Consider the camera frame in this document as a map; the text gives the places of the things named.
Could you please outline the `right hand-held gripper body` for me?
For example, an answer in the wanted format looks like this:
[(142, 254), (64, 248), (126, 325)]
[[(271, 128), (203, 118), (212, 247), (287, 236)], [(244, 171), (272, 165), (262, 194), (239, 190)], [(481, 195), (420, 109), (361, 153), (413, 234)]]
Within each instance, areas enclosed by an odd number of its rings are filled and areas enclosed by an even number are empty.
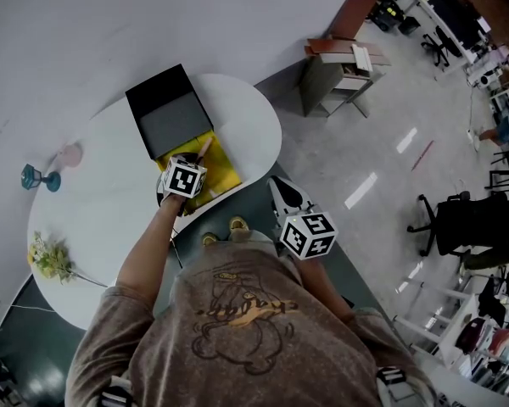
[(279, 210), (275, 203), (271, 207), (277, 219), (274, 235), (293, 256), (306, 260), (329, 254), (338, 229), (328, 212), (318, 204), (295, 212)]

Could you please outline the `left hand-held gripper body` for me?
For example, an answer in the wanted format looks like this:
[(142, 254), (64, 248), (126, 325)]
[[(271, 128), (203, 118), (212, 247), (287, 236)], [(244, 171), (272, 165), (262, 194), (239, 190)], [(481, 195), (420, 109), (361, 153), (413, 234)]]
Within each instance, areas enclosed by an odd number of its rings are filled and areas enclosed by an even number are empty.
[(176, 153), (172, 155), (165, 170), (157, 180), (156, 200), (160, 206), (164, 200), (174, 194), (189, 199), (197, 197), (204, 185), (207, 169), (203, 159), (196, 153)]

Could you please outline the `small wooden stick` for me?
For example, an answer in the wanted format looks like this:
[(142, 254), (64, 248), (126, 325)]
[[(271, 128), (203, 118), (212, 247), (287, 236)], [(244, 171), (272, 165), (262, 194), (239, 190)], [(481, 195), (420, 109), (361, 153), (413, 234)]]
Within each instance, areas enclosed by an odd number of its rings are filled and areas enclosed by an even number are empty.
[(199, 151), (199, 154), (198, 154), (198, 157), (197, 157), (197, 160), (196, 160), (196, 163), (197, 164), (200, 164), (202, 159), (204, 158), (205, 154), (207, 153), (211, 143), (213, 141), (213, 138), (212, 137), (209, 137), (205, 142), (204, 142), (204, 145), (202, 146), (202, 148), (200, 149)]

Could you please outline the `black box with lid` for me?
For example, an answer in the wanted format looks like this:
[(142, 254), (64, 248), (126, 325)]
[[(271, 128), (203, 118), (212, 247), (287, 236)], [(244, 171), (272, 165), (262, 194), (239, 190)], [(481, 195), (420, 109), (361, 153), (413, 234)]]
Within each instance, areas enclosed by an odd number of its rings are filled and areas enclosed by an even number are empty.
[(202, 190), (186, 202), (182, 215), (193, 214), (242, 183), (181, 64), (130, 88), (126, 99), (148, 156), (161, 171), (172, 155), (199, 154), (204, 142), (213, 138), (202, 161), (207, 169)]

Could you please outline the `person's right forearm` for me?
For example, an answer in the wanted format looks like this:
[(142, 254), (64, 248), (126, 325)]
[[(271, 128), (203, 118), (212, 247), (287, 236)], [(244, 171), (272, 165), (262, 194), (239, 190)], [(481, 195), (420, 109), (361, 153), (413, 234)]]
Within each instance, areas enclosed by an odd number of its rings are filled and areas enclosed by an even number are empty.
[(305, 289), (326, 306), (343, 323), (351, 321), (355, 313), (338, 293), (330, 280), (324, 264), (319, 259), (296, 262)]

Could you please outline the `person's left forearm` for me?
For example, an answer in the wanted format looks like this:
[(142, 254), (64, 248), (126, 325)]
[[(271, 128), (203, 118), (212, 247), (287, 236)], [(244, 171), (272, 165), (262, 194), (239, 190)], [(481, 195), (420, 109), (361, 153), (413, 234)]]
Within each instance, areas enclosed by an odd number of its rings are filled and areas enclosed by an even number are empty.
[(115, 285), (138, 294), (150, 309), (154, 308), (159, 295), (171, 233), (184, 201), (184, 197), (173, 193), (163, 200), (117, 276)]

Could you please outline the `white curved desk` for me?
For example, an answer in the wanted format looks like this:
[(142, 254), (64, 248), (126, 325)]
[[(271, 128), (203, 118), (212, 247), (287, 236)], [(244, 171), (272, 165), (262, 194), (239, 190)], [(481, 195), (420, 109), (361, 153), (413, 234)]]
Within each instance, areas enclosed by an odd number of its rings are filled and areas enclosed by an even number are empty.
[[(267, 98), (229, 75), (191, 77), (205, 111), (241, 180), (248, 187), (276, 163), (282, 128)], [(82, 159), (61, 173), (57, 192), (36, 191), (28, 235), (65, 243), (81, 277), (68, 282), (33, 276), (52, 309), (86, 329), (104, 289), (158, 208), (158, 165), (148, 156), (130, 106), (121, 99), (95, 115), (77, 136)]]

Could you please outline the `grey side cabinet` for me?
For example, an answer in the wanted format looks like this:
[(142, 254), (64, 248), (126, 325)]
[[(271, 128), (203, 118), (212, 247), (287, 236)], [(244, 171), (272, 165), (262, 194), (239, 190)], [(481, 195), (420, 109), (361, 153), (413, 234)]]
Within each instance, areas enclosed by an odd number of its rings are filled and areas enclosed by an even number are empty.
[(383, 51), (375, 44), (334, 38), (309, 39), (304, 50), (307, 66), (299, 84), (304, 115), (332, 115), (352, 104), (367, 118), (365, 94), (391, 65)]

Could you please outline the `person's brown printed shirt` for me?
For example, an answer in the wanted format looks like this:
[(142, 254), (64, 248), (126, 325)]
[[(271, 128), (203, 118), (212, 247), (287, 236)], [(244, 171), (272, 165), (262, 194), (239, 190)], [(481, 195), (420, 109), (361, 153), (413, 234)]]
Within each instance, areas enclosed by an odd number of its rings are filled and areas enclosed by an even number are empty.
[(160, 314), (111, 287), (76, 351), (66, 407), (96, 407), (114, 378), (136, 407), (433, 407), (433, 387), (388, 322), (343, 323), (269, 243), (207, 247)]

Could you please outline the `red floor tape strip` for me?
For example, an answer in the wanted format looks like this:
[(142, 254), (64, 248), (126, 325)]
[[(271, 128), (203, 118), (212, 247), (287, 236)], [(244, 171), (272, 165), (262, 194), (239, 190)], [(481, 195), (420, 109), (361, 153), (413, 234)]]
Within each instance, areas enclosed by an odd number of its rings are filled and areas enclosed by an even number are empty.
[(414, 165), (411, 167), (411, 172), (414, 171), (417, 168), (417, 166), (421, 163), (421, 161), (426, 156), (426, 154), (428, 153), (430, 148), (433, 146), (433, 144), (434, 144), (434, 140), (430, 141), (428, 143), (428, 145), (423, 149), (422, 153), (419, 155), (419, 157), (415, 161)]

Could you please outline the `teal lantern ornament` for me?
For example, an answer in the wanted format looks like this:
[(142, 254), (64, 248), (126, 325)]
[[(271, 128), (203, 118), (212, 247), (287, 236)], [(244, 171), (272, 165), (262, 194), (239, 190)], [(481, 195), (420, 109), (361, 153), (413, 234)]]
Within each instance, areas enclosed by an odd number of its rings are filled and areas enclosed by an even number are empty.
[(61, 186), (61, 176), (57, 171), (52, 171), (45, 176), (31, 164), (26, 164), (21, 171), (21, 186), (25, 190), (31, 190), (41, 184), (44, 184), (49, 192), (57, 192)]

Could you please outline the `yellow flower bouquet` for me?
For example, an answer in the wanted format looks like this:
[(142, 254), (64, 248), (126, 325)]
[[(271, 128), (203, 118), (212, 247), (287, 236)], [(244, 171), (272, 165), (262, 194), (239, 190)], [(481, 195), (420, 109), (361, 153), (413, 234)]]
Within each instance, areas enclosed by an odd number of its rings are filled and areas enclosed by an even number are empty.
[(102, 282), (93, 280), (77, 270), (64, 240), (45, 239), (39, 231), (35, 231), (33, 234), (28, 248), (27, 261), (47, 279), (58, 279), (60, 283), (63, 283), (76, 278), (98, 287), (107, 288)]

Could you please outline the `black office chair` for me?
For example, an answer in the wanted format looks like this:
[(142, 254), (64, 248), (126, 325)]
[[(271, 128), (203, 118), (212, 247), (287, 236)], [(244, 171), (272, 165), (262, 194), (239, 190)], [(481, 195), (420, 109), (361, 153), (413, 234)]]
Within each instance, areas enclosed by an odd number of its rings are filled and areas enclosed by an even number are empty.
[(425, 226), (408, 226), (409, 233), (429, 232), (428, 244), (420, 255), (429, 255), (436, 245), (440, 255), (462, 256), (460, 247), (509, 249), (509, 198), (496, 192), (487, 198), (472, 200), (467, 191), (449, 196), (432, 207), (423, 194), (417, 198), (428, 214)]

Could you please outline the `brown board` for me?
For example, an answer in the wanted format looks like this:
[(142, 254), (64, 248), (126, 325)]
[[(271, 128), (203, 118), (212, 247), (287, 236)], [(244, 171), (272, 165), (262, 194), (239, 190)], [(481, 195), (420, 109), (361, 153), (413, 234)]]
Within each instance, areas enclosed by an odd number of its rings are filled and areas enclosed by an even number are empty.
[(334, 17), (328, 34), (337, 39), (355, 40), (366, 17), (378, 0), (345, 0)]

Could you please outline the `long white office desk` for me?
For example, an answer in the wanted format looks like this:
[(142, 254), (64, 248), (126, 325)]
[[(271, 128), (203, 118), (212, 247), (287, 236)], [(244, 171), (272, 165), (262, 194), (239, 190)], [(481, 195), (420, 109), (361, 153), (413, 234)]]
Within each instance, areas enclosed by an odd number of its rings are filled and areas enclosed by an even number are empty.
[(435, 41), (426, 34), (422, 45), (431, 47), (437, 54), (436, 63), (444, 65), (438, 78), (456, 70), (473, 73), (477, 70), (491, 72), (502, 69), (490, 60), (490, 51), (500, 44), (493, 42), (491, 27), (471, 2), (410, 0), (407, 8), (415, 6), (420, 7), (435, 24), (435, 34), (439, 40)]

